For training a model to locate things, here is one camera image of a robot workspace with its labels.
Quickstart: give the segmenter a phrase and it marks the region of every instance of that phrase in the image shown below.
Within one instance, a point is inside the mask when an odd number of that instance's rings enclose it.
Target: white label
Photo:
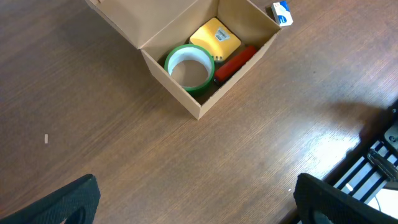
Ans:
[[[225,32],[225,30],[223,30],[223,28],[218,28],[216,38],[218,41],[222,42],[224,40],[228,40],[230,36]]]

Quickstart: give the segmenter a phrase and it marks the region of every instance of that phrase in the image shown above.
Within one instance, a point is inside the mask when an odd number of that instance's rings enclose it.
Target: small blue and white box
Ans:
[[[293,24],[293,18],[286,1],[275,2],[271,8],[275,16],[275,21],[279,26],[290,26]]]

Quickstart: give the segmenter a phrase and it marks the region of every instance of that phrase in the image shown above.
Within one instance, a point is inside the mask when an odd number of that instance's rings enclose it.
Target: open cardboard box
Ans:
[[[280,27],[248,0],[86,0],[132,45],[152,75],[200,119],[265,54]],[[243,44],[259,49],[221,88],[205,99],[190,96],[164,69],[163,58],[217,17]]]

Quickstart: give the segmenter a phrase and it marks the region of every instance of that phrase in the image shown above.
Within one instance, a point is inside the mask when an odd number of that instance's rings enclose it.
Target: wooden table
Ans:
[[[1,1],[0,217],[92,173],[95,223],[281,221],[297,175],[323,178],[398,96],[396,0],[289,6],[196,121],[84,1]]]

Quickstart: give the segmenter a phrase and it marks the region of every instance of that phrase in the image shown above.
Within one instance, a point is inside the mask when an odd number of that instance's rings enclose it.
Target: green tape roll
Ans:
[[[215,65],[210,53],[195,44],[185,44],[177,47],[167,56],[164,69],[171,76],[176,65],[184,60],[195,60],[201,63],[208,72],[206,81],[198,86],[182,86],[191,96],[200,96],[209,88],[213,80]]]

